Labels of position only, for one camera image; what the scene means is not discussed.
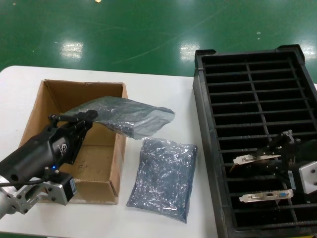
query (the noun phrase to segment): open cardboard box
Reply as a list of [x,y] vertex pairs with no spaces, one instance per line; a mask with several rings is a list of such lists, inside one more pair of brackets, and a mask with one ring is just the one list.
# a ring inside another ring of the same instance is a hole
[[[25,128],[20,146],[49,124],[48,115],[62,114],[90,100],[127,98],[123,83],[91,83],[44,80]],[[118,203],[126,138],[93,123],[73,165],[60,171],[75,178],[78,193],[73,203]]]

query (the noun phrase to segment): cardboard box flap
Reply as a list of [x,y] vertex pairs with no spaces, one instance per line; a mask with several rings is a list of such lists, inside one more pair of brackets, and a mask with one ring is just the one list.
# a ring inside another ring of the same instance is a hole
[[19,146],[40,133],[50,123],[48,116],[57,113],[58,108],[50,96],[47,86],[42,81]]
[[128,98],[127,89],[126,89],[124,83],[122,84],[122,87],[123,87],[123,89],[122,89],[122,98]]
[[107,96],[122,97],[122,83],[90,83],[44,80],[55,104],[65,113],[83,103]]
[[120,178],[122,177],[123,171],[123,155],[125,151],[125,142],[126,138],[124,136],[119,134],[116,135],[110,181],[113,190],[117,196],[120,192]]
[[117,203],[118,199],[113,193],[110,182],[75,180],[77,193],[72,202],[85,200],[87,203]]

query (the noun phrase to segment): silver plastic bag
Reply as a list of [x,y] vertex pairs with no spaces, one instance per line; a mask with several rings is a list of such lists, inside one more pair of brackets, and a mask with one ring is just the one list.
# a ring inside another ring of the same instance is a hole
[[73,115],[88,110],[98,112],[94,122],[99,122],[114,132],[134,139],[152,136],[175,117],[175,113],[167,108],[110,96],[91,100],[65,114]]
[[135,185],[127,202],[187,223],[197,146],[146,138]]

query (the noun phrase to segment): green floor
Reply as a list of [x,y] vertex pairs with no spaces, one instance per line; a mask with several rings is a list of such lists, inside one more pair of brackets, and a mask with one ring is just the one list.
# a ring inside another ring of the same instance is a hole
[[316,10],[317,0],[0,0],[0,70],[193,76],[196,49],[300,44],[317,83]]

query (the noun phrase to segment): white table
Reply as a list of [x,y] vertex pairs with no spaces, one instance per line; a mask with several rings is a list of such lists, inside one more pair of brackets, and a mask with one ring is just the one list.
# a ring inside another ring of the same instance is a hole
[[199,149],[188,223],[125,206],[135,182],[141,140],[127,139],[118,205],[37,204],[26,215],[0,220],[0,232],[72,238],[217,237],[192,77],[12,66],[0,73],[0,160],[20,142],[41,80],[123,82],[132,100],[167,107],[175,120],[154,137]]

